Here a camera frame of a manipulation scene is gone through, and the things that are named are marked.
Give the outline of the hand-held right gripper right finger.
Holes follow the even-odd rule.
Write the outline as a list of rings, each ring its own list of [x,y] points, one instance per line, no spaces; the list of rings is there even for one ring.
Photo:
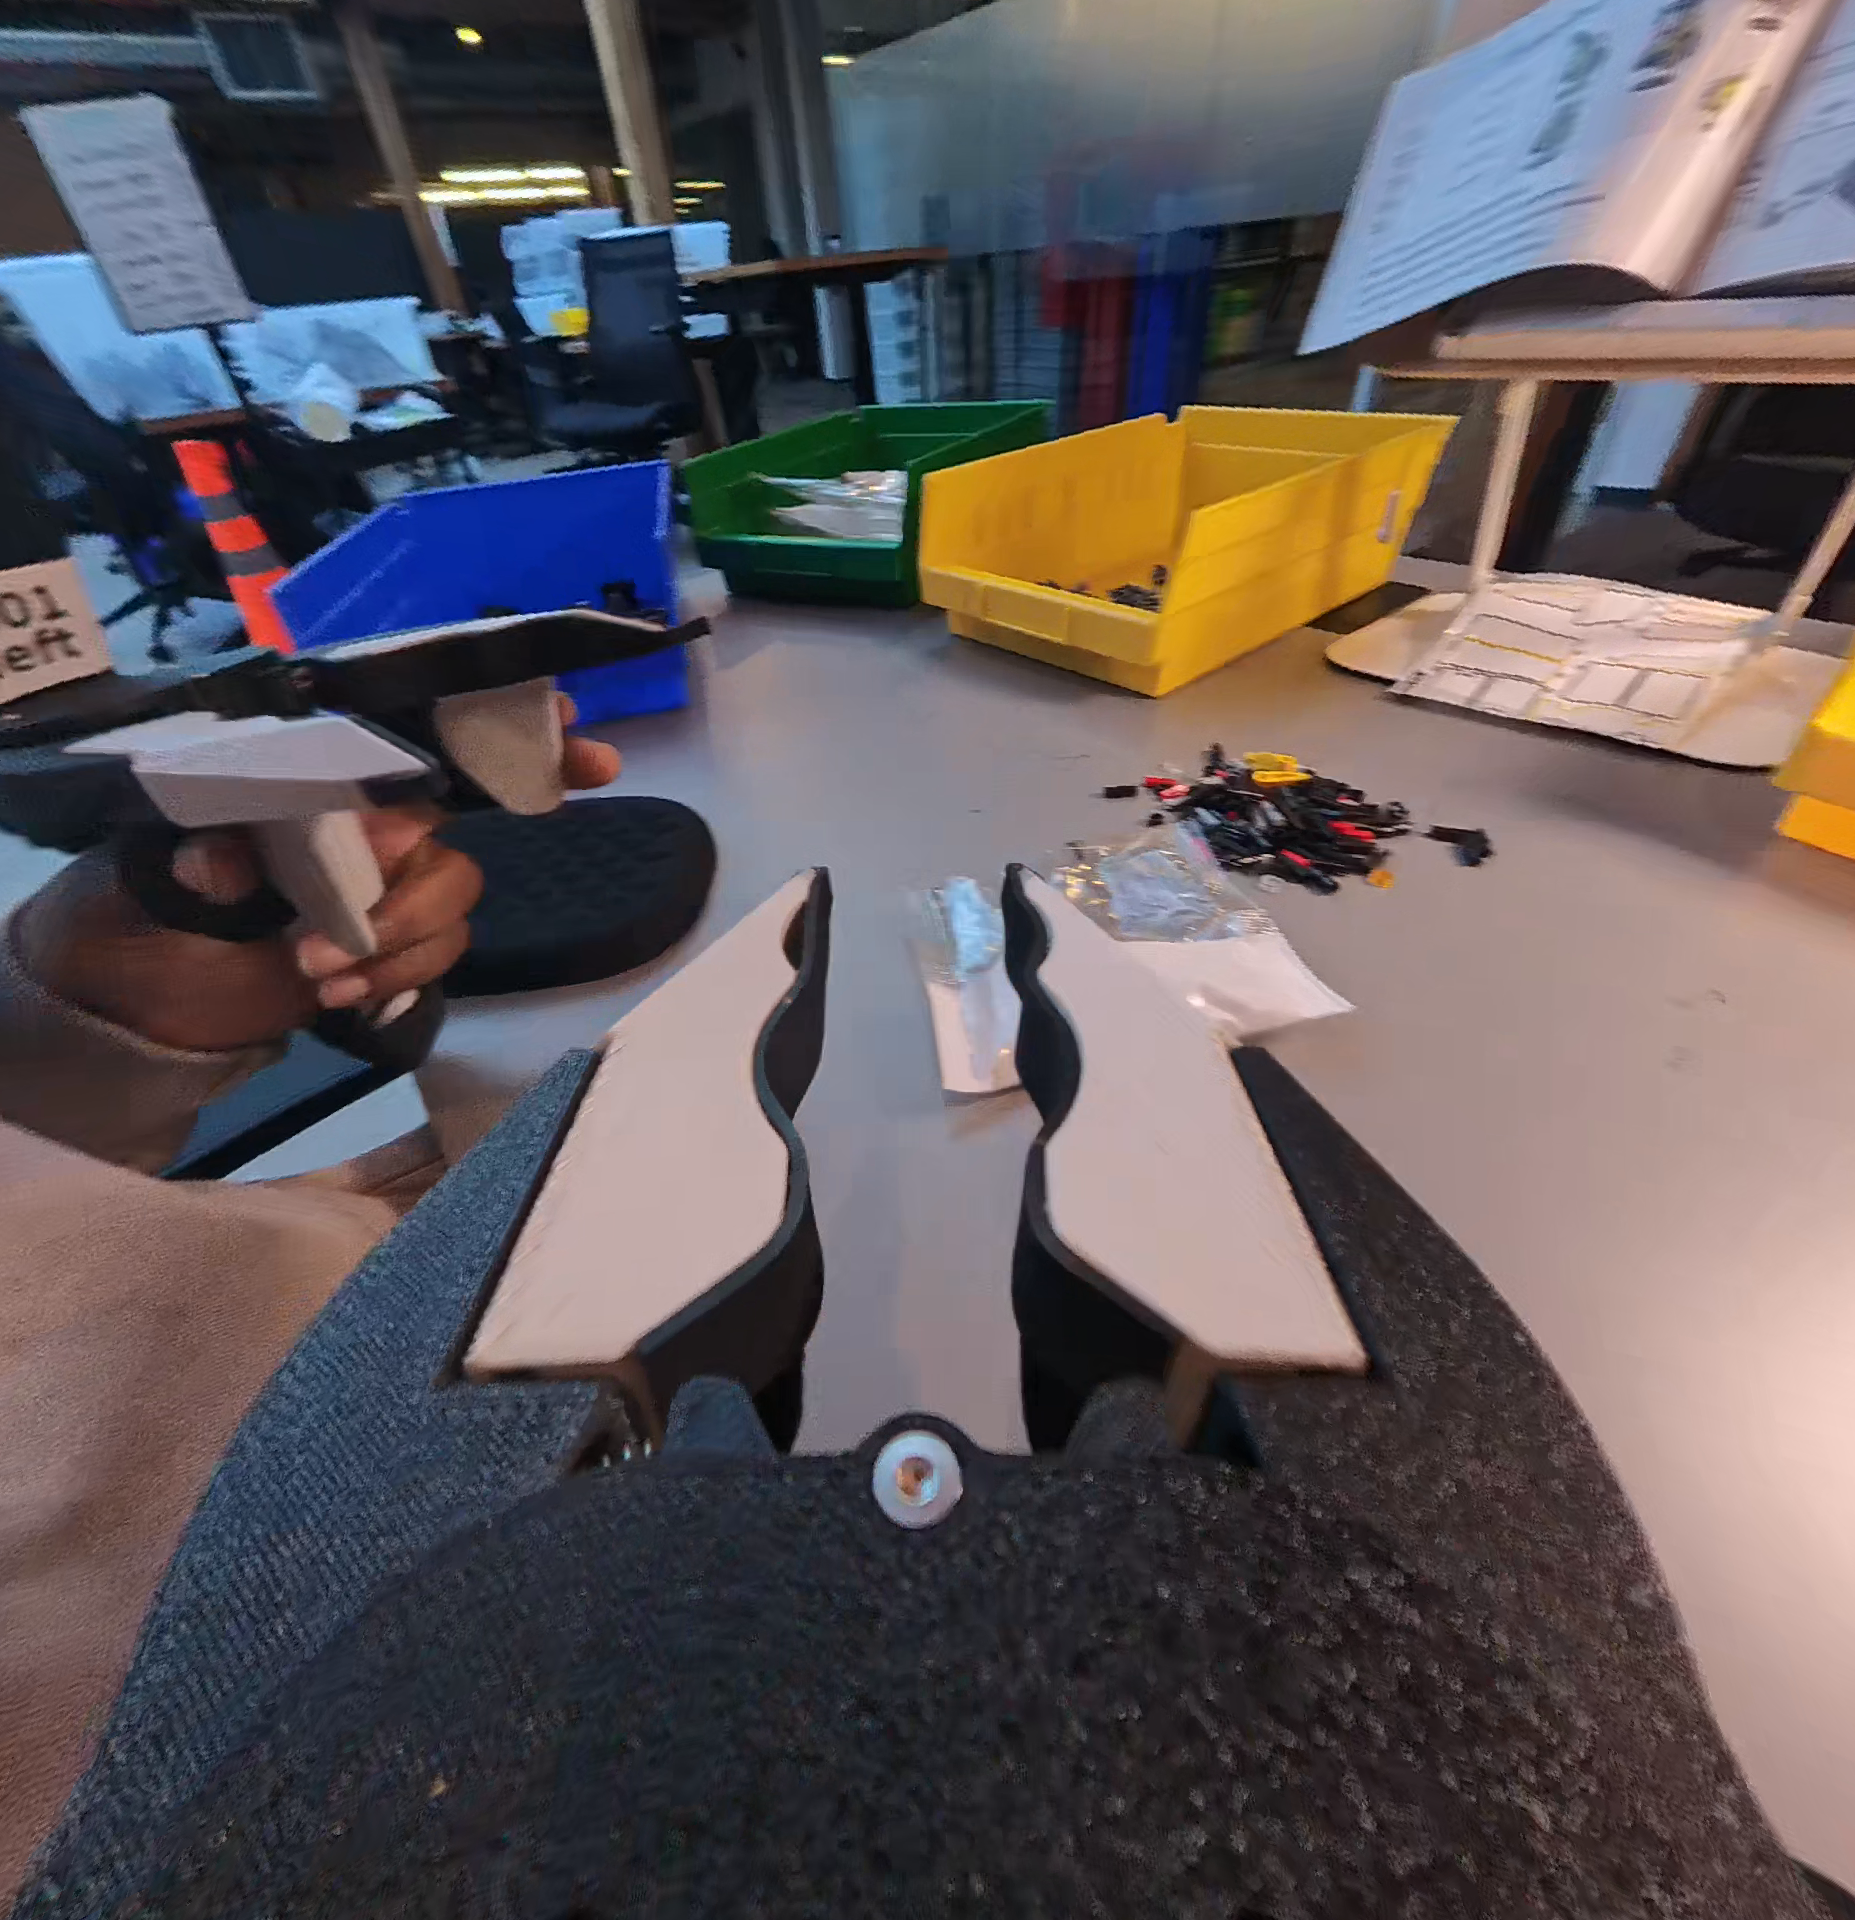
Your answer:
[[[1373,1376],[1313,1219],[1224,1031],[1024,863],[1002,882],[1016,1071],[1038,1128],[1011,1256],[1022,1420],[1058,1453],[1113,1384],[1172,1441],[1229,1447],[1223,1390]]]

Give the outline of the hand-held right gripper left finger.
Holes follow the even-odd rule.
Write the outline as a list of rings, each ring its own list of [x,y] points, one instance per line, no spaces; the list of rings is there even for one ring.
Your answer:
[[[609,1028],[486,1271],[463,1378],[604,1381],[638,1428],[723,1378],[801,1424],[823,1242],[797,1110],[830,917],[830,871],[797,870]]]

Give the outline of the small clear plastic bag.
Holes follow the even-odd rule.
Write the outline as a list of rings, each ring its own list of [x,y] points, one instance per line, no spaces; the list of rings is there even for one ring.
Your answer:
[[[994,889],[954,874],[912,894],[912,953],[923,981],[941,1092],[1019,1085],[1022,1001],[1005,967],[1005,914]]]

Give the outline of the pile of small building pegs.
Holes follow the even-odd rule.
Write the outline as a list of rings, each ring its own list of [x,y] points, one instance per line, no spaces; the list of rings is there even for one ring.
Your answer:
[[[1484,826],[1423,817],[1388,791],[1326,771],[1287,749],[1208,742],[1133,778],[1101,781],[1094,801],[1127,807],[1142,832],[1183,849],[1223,880],[1269,882],[1330,899],[1394,891],[1402,849],[1426,845],[1460,871],[1484,871],[1501,845]]]

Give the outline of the grey desk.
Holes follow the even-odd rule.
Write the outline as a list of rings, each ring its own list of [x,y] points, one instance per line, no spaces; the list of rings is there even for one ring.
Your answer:
[[[797,1126],[829,1262],[801,1441],[909,1405],[1022,1447],[1011,1227],[1037,1116],[951,1103],[912,894],[1113,842],[1105,787],[1208,744],[1292,752],[1484,827],[1391,885],[1260,889],[1352,1012],[1287,1069],[1505,1295],[1585,1410],[1678,1598],[1719,1724],[1788,1848],[1855,1894],[1855,866],[1776,832],[1753,776],[1397,706],[1292,632],[1140,700],[937,612],[734,605],[684,712],[604,726],[623,791],[694,806],[720,874],[662,970],[455,1009],[438,1056],[254,1178],[427,1110],[454,1156],[776,885],[836,885]]]

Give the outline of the person's left hand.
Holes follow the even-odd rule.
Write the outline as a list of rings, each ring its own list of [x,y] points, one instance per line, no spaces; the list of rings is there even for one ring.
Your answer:
[[[383,877],[365,959],[316,927],[268,941],[168,927],[146,914],[107,852],[75,857],[14,908],[12,948],[47,991],[146,1041],[193,1052],[277,1045],[320,1012],[383,1006],[455,967],[484,870],[436,838],[438,823],[422,802],[365,817]]]

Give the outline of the orange traffic cone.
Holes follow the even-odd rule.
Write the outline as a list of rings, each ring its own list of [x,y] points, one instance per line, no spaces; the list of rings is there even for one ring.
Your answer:
[[[247,645],[291,655],[295,635],[276,603],[276,588],[290,578],[290,566],[276,552],[258,516],[247,509],[225,443],[211,439],[173,439],[173,455],[194,496],[219,571],[233,594],[233,605],[243,613]]]

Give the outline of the bundle of clear bags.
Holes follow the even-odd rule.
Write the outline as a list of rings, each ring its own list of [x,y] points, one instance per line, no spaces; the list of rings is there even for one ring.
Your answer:
[[[841,475],[765,475],[768,512],[786,539],[899,544],[912,512],[912,475],[858,466]]]

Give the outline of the white plastic sheet cover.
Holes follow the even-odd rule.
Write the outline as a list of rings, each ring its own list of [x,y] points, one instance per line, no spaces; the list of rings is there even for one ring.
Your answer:
[[[254,321],[130,330],[86,252],[0,259],[7,299],[57,368],[104,420],[158,421],[286,402],[325,366],[357,392],[438,378],[418,298],[268,306]]]

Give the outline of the stack of clear storage boxes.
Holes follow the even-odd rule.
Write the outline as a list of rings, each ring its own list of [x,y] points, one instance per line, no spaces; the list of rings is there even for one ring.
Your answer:
[[[501,230],[509,261],[515,307],[533,338],[556,338],[556,313],[586,307],[583,259],[586,242],[627,243],[662,227],[611,224],[606,206],[538,214]],[[681,221],[669,227],[675,271],[684,282],[730,264],[727,221]]]

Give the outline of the person's hoodie torso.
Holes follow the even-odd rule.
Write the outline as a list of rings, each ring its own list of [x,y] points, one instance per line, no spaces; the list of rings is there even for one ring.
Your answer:
[[[444,1173],[432,1128],[286,1180],[161,1180],[0,1123],[0,1912],[258,1390]]]

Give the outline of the yellow plastic bin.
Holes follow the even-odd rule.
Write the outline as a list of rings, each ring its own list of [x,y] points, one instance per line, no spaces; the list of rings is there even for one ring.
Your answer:
[[[1166,696],[1388,584],[1458,420],[1185,406],[926,478],[954,635]],[[1169,566],[1162,613],[1051,592]]]
[[[1855,648],[1777,771],[1777,837],[1855,863]]]

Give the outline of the sticker sheet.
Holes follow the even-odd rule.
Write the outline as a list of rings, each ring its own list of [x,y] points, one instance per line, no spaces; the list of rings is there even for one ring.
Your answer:
[[[1751,605],[1581,574],[1495,578],[1391,685],[1402,700],[1681,749],[1769,639]]]

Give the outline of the beige book stand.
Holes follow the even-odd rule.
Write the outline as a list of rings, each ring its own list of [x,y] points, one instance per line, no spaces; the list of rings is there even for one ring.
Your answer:
[[[1487,317],[1445,332],[1427,363],[1408,363],[1401,375],[1501,381],[1503,393],[1460,588],[1423,592],[1328,645],[1333,667],[1388,685],[1434,648],[1467,592],[1495,578],[1520,578],[1501,566],[1501,552],[1510,527],[1520,457],[1548,384],[1855,384],[1855,298],[1648,299]],[[1844,670],[1831,655],[1788,648],[1788,635],[1806,623],[1817,588],[1855,532],[1855,475],[1810,527],[1806,560],[1777,612],[1767,612],[1769,639],[1708,709],[1689,744],[1658,752],[1745,771],[1771,771],[1791,756]]]

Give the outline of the open instruction booklet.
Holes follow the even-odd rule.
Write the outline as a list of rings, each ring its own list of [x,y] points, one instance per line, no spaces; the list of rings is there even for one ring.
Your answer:
[[[1544,2],[1402,78],[1299,353],[1544,282],[1855,292],[1855,2]]]

